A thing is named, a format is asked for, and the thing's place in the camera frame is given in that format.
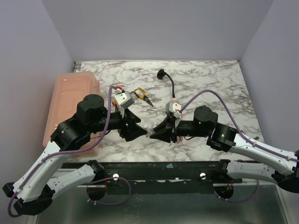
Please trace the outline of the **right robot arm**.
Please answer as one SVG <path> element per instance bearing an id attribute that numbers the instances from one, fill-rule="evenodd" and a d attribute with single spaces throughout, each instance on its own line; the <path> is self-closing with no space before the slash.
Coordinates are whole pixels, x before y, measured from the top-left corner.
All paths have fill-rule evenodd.
<path id="1" fill-rule="evenodd" d="M 205 137 L 214 150 L 239 154 L 254 162 L 228 161 L 216 169 L 221 183 L 229 179 L 255 179 L 277 184 L 298 193 L 299 153 L 269 146 L 245 135 L 233 127 L 218 122 L 218 114 L 206 106 L 197 107 L 192 120 L 181 120 L 179 111 L 169 110 L 162 123 L 153 129 L 152 139 L 175 143 L 177 137 Z"/>

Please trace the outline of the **clear nail polish bottle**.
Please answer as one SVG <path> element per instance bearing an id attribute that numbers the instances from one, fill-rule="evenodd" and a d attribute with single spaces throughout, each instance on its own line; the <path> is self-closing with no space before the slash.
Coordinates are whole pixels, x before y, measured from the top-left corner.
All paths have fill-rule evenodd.
<path id="1" fill-rule="evenodd" d="M 155 131 L 153 130 L 153 129 L 151 129 L 151 130 L 149 130 L 148 131 L 148 133 L 147 133 L 147 138 L 150 138 L 150 136 L 152 135 L 152 134 L 154 134 L 155 133 Z"/>

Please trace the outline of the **white nail polish cap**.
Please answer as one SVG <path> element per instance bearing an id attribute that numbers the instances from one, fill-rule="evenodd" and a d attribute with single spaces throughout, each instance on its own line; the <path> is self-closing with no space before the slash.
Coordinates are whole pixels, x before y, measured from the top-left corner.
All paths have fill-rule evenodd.
<path id="1" fill-rule="evenodd" d="M 144 125 L 143 128 L 146 130 L 147 134 L 150 133 L 150 128 L 147 125 Z"/>

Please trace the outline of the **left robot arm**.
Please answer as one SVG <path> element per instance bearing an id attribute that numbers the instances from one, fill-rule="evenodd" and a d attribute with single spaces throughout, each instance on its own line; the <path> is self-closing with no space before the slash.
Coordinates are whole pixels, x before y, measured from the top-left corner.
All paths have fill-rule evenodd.
<path id="1" fill-rule="evenodd" d="M 104 135 L 108 130 L 118 130 L 120 137 L 132 141 L 147 133 L 138 125 L 141 120 L 129 110 L 135 102 L 130 93 L 123 91 L 115 95 L 115 100 L 118 110 L 110 112 L 101 96 L 85 96 L 77 104 L 76 113 L 58 125 L 27 173 L 18 181 L 3 186 L 4 193 L 11 199 L 8 206 L 11 217 L 38 215 L 69 188 L 103 181 L 105 170 L 95 160 L 67 175 L 52 177 L 72 154 L 81 152 L 81 147 L 91 140 L 91 134 L 101 132 Z"/>

